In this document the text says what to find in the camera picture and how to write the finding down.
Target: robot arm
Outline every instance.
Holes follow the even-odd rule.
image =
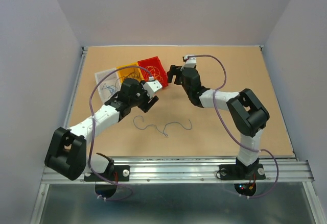
[[[200,75],[196,70],[196,58],[187,55],[183,66],[171,65],[168,82],[176,76],[174,84],[182,85],[191,103],[200,108],[213,108],[214,90],[202,86]],[[241,133],[240,143],[254,151],[259,150],[260,138],[269,113],[250,89],[241,92],[217,91],[215,102],[218,109],[231,113],[237,129]],[[240,147],[237,164],[243,169],[243,175],[253,171],[258,165],[258,153]]]
[[[95,113],[95,136],[121,121],[133,107],[139,107],[142,111],[147,112],[158,101],[155,94],[161,88],[160,82],[155,80],[138,82],[135,79],[124,79],[121,90]],[[86,167],[86,147],[91,142],[91,134],[91,116],[68,129],[58,128],[52,136],[44,161],[45,165],[68,179],[75,180]],[[95,155],[96,157],[101,158],[102,161],[98,165],[92,164],[92,167],[95,171],[102,173],[106,169],[108,161],[100,155]]]

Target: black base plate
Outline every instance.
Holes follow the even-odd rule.
[[[110,181],[115,181],[114,179],[114,173],[117,172],[118,174],[118,181],[119,182],[128,182],[129,181],[129,175],[127,177],[123,176],[123,170],[128,170],[130,171],[130,166],[129,165],[115,165],[113,173],[108,176],[106,173],[100,174],[102,177],[107,178]],[[86,177],[84,176],[84,181],[85,182],[102,182],[100,178],[98,178],[95,174],[91,173],[90,176]]]
[[[258,164],[256,168],[249,174],[240,172],[240,168],[235,164],[223,164],[219,165],[219,171],[217,174],[222,181],[237,181],[237,180],[253,180],[253,174],[257,180],[264,180],[266,175],[260,175],[258,173],[259,168],[264,168],[262,164]]]

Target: gray wall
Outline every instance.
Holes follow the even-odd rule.
[[[80,46],[56,0],[0,0],[0,222],[29,223]]]
[[[263,44],[289,0],[58,0],[82,45]]]
[[[327,211],[327,0],[291,0],[264,57],[297,156]]]

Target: wooden table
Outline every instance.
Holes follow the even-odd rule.
[[[261,147],[277,156],[293,155],[292,146],[279,109],[273,87],[259,47],[224,46],[110,46],[90,47],[80,77],[71,114],[70,126],[90,116],[88,100],[96,85],[95,73],[138,60],[159,56],[165,70],[171,64],[182,65],[186,54],[210,54],[219,58],[227,71],[227,84],[222,91],[241,91],[250,88],[270,113],[270,120],[263,132]],[[217,88],[223,82],[220,65],[211,58],[198,58],[197,69],[202,84]],[[159,101],[148,113],[138,108],[121,122],[113,125],[96,138],[94,152],[108,156],[235,156],[237,146],[222,127],[214,109],[198,108],[188,100],[181,86],[170,84],[158,93]],[[102,105],[99,94],[93,98],[95,111]],[[227,111],[222,116],[232,133],[240,138]],[[162,130],[166,123],[178,121],[193,129],[184,130],[180,125],[169,125],[168,137],[149,127],[144,131],[133,125],[137,115],[144,117],[135,121],[139,127],[153,123]]]

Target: plastic bin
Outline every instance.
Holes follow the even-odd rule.
[[[167,87],[168,86],[168,78],[167,74],[162,67],[162,64],[159,60],[159,57],[152,57],[146,60],[141,60],[137,62],[139,66],[146,68],[149,70],[154,78],[158,80],[162,87]],[[144,77],[145,81],[149,80],[149,73],[141,69],[141,73]]]
[[[134,62],[134,63],[130,63],[128,65],[119,66],[117,68],[126,67],[126,66],[130,66],[130,65],[138,66],[138,63]],[[118,75],[119,75],[121,83],[124,81],[125,78],[133,78],[133,79],[136,79],[138,81],[144,80],[143,75],[140,72],[140,69],[139,68],[134,68],[134,67],[129,67],[129,68],[119,70]]]
[[[102,80],[107,74],[110,72],[116,70],[116,68],[112,68],[109,70],[101,71],[95,73],[96,82],[98,83],[100,80]],[[112,95],[114,95],[117,91],[119,91],[121,88],[121,82],[120,78],[118,76],[118,72],[115,72],[114,74],[107,77],[99,86],[98,86],[98,92],[100,99],[103,103],[105,103],[109,98],[111,98]]]

